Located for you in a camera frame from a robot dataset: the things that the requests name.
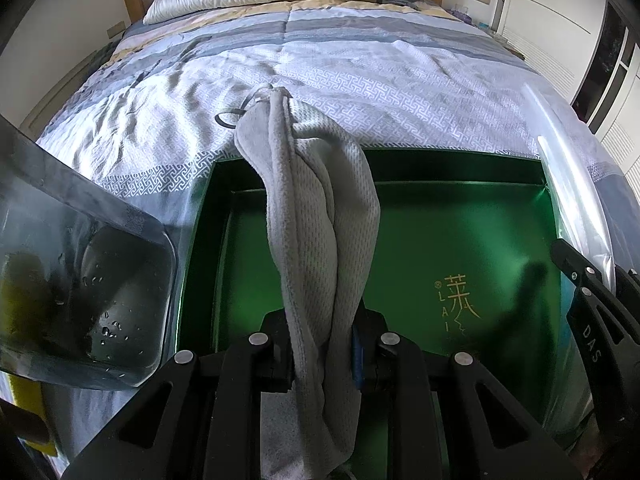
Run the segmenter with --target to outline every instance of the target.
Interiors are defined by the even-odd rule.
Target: green tray
[[[541,420],[560,318],[542,165],[443,150],[366,155],[382,210],[367,308],[424,350],[471,352]],[[178,348],[223,350],[282,308],[265,210],[264,187],[247,162],[216,163],[194,235]],[[352,459],[359,479],[385,478],[385,411],[377,402],[364,401],[360,414]]]

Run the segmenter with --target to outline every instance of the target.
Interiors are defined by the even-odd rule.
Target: clear plastic bag
[[[615,293],[609,229],[593,181],[546,99],[528,85],[524,86],[523,95],[525,120],[538,144],[558,237],[598,267],[605,286]],[[566,321],[575,285],[564,276],[561,280],[556,368],[543,425],[561,445],[568,446],[576,438],[578,427],[591,411],[592,403],[584,366]]]

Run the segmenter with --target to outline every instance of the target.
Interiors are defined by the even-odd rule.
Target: bed
[[[38,143],[160,219],[182,264],[212,166],[238,156],[232,131],[214,116],[256,85],[284,86],[363,146],[537,158],[521,110],[527,83],[548,100],[590,172],[616,262],[640,265],[640,209],[600,143],[542,76],[433,1],[273,2],[155,25],[140,23],[153,0],[124,1],[132,27]],[[132,393],[44,386],[58,472]]]

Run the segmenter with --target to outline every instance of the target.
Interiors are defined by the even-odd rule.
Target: silver rivet
[[[254,346],[264,345],[269,340],[269,336],[263,332],[256,332],[249,336],[249,343]]]
[[[395,332],[385,332],[380,336],[380,341],[384,345],[393,346],[400,342],[400,336]]]
[[[474,361],[471,355],[466,352],[458,352],[453,358],[461,366],[469,366]]]
[[[180,350],[176,355],[174,355],[174,361],[179,365],[190,363],[192,359],[193,352],[190,350]]]

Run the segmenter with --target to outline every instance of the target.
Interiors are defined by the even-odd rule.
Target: gray towel
[[[262,475],[324,478],[355,442],[351,324],[378,235],[376,189],[359,145],[283,89],[247,110],[235,142],[266,188],[295,362],[293,390],[262,395]]]

